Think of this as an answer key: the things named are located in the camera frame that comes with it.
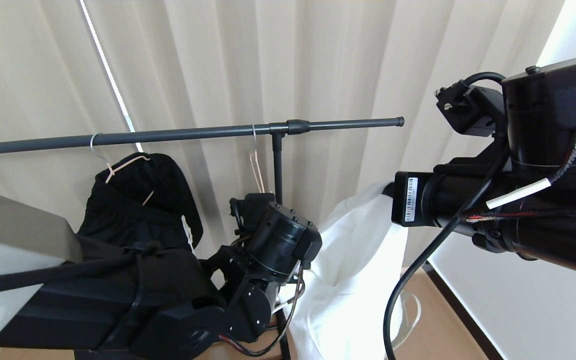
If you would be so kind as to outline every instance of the clothes hanger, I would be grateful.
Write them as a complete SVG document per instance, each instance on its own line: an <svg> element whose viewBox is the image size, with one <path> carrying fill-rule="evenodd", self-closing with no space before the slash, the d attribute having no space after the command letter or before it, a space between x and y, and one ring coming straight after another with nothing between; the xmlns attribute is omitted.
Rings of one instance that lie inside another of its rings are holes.
<svg viewBox="0 0 576 360"><path fill-rule="evenodd" d="M101 160L103 160L105 162L105 166L108 167L108 170L110 171L110 173L108 173L108 177L105 178L105 183L108 184L110 182L110 179L115 175L115 173L117 173L118 171L122 170L123 168L125 168L126 166L129 166L130 164L134 163L135 161L139 160L139 159L144 159L147 162L150 161L151 159L148 157L145 157L144 155L139 155L137 157L135 157L134 159L130 159L129 161L125 162L124 164L121 164L120 166L117 166L116 168L113 169L113 167L110 165L110 161L108 161L108 159L106 159L105 157L103 157L102 155L99 155L96 151L95 148L93 146L93 141L95 140L95 137L98 136L99 134L101 134L101 132L97 132L96 134L93 134L92 137L90 137L90 151L92 151L92 153L100 158ZM148 200L151 199L151 197L153 196L153 194L155 194L155 190L151 191L150 194L148 195L148 197L146 198L146 200L143 201L143 203L141 205L146 205L146 203L148 203Z"/></svg>
<svg viewBox="0 0 576 360"><path fill-rule="evenodd" d="M264 187L264 179L261 177L261 169L259 168L259 157L257 153L257 132L255 131L254 124L252 125L252 137L254 146L248 157L250 159L250 165L252 166L252 174L254 176L254 182L256 182L256 188L260 193L265 193L266 189Z"/></svg>

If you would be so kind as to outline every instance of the curtain fold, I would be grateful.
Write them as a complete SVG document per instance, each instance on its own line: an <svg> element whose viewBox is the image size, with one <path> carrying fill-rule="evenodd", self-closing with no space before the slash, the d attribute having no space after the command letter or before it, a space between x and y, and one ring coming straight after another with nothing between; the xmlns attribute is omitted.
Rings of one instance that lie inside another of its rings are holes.
<svg viewBox="0 0 576 360"><path fill-rule="evenodd" d="M318 222L396 171L431 171L481 150L490 140L455 134L434 91L478 71L514 75L534 65L563 2L85 5L137 131L404 116L404 127L283 139L284 203ZM0 141L125 132L122 119L77 1L0 2ZM228 200L257 191L253 139L142 145L185 172L205 224L199 255L231 242ZM274 191L269 137L258 136L257 146L266 191ZM134 148L101 150L118 160ZM0 155L0 193L78 227L92 175L103 167L85 148ZM411 231L408 260L432 234Z"/></svg>

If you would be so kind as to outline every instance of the clothes rack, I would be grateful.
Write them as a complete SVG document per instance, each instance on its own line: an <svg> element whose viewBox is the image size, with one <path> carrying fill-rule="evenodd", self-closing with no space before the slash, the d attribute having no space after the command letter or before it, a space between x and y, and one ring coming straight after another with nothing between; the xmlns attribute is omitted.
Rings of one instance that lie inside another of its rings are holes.
<svg viewBox="0 0 576 360"><path fill-rule="evenodd" d="M282 189L282 139L286 135L298 135L317 130L342 130L359 128L380 128L403 126L404 118L378 118L368 120L318 121L288 120L285 122L262 123L259 125L234 125L222 127L200 127L196 129L153 130L137 132L116 132L97 134L91 144L92 135L45 137L0 142L0 154L25 151L53 150L64 148L87 148L88 146L132 144L137 142L183 141L190 139L214 139L227 137L247 137L256 135L272 136L272 159L274 168L274 196L277 203L283 203ZM277 331L281 333L286 326L286 317L282 311L277 313ZM279 341L282 360L290 360L288 339Z"/></svg>

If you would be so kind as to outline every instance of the white wall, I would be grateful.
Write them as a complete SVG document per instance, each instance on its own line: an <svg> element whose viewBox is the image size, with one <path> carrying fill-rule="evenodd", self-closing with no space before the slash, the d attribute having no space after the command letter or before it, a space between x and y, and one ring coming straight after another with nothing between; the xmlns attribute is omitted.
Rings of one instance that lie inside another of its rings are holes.
<svg viewBox="0 0 576 360"><path fill-rule="evenodd" d="M576 0L567 0L537 64L572 57ZM430 262L505 358L576 359L575 271L514 253L489 253L459 234Z"/></svg>

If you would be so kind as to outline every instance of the vertical rack pole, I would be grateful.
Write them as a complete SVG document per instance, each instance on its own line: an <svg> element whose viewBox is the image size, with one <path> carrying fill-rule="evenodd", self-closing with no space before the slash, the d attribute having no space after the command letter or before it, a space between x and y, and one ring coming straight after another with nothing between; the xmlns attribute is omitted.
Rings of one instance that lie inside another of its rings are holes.
<svg viewBox="0 0 576 360"><path fill-rule="evenodd" d="M282 204L284 202L284 189L282 188L282 138L284 134L275 132L272 133L272 167L274 168L274 197L276 202ZM283 310L276 313L277 317L277 331L281 334L286 328L286 315ZM291 360L290 346L288 346L288 336L284 335L279 339L279 348L281 348L281 360Z"/></svg>

